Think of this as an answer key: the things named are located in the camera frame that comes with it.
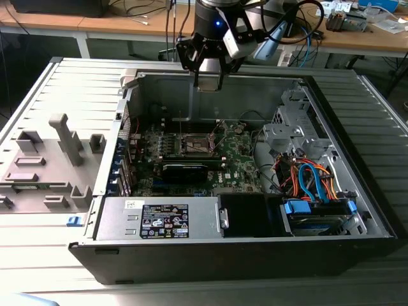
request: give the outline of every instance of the white sticker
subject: white sticker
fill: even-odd
[[[144,204],[144,200],[126,200],[125,209],[142,209]]]
[[[18,189],[18,190],[21,190],[21,189],[38,189],[38,187],[37,186],[14,186],[13,187],[14,189]]]

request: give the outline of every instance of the blue latch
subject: blue latch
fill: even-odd
[[[285,211],[287,214],[311,214],[309,203],[307,201],[288,201],[285,203]]]
[[[357,211],[357,206],[354,201],[348,201],[347,204],[349,205],[352,214]]]
[[[68,218],[68,222],[66,223],[66,225],[69,228],[79,228],[79,227],[82,226],[81,220],[82,220],[81,217],[78,217],[77,215],[74,215],[74,216]]]

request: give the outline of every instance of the sticker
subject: sticker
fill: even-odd
[[[23,190],[23,189],[38,189],[37,186],[13,186],[14,189]]]
[[[141,219],[140,237],[143,239],[189,238],[187,204],[143,205]]]
[[[126,200],[125,209],[142,209],[144,204],[143,200]]]

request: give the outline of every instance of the gray plastic part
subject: gray plastic part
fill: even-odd
[[[89,208],[92,202],[92,189],[87,186],[82,194],[77,186],[74,186],[71,192],[71,199],[78,208]]]
[[[0,208],[11,209],[13,207],[13,202],[6,196],[0,195]]]
[[[78,137],[78,133],[76,131],[72,131],[71,136],[72,136],[72,139],[75,142],[75,145],[76,145],[76,148],[78,149],[78,151],[82,151],[84,149],[84,147],[82,146],[82,142],[80,141],[80,139]],[[62,141],[58,141],[58,144],[59,144],[59,147],[61,148],[61,150],[63,152],[66,152],[65,146],[62,143]]]
[[[44,204],[49,209],[69,207],[69,203],[64,196],[45,196]]]
[[[55,193],[70,193],[72,186],[69,182],[55,183],[55,185],[50,185],[50,189]]]
[[[16,139],[17,145],[24,153],[37,153],[35,143],[43,142],[36,131],[23,131]]]
[[[37,182],[38,175],[35,173],[9,173],[4,180],[12,182]]]
[[[51,116],[48,123],[57,131],[71,164],[73,166],[80,166],[83,159],[77,149],[77,142],[72,138],[71,132],[66,125],[67,121],[68,116],[65,113],[55,113]]]
[[[103,134],[92,134],[89,145],[93,154],[103,153],[106,146],[105,136]]]
[[[42,156],[38,157],[18,157],[14,162],[17,166],[44,166],[45,159]]]

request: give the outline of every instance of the side panel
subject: side panel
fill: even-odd
[[[71,253],[102,284],[196,282],[338,275],[385,256],[396,240],[87,247]]]

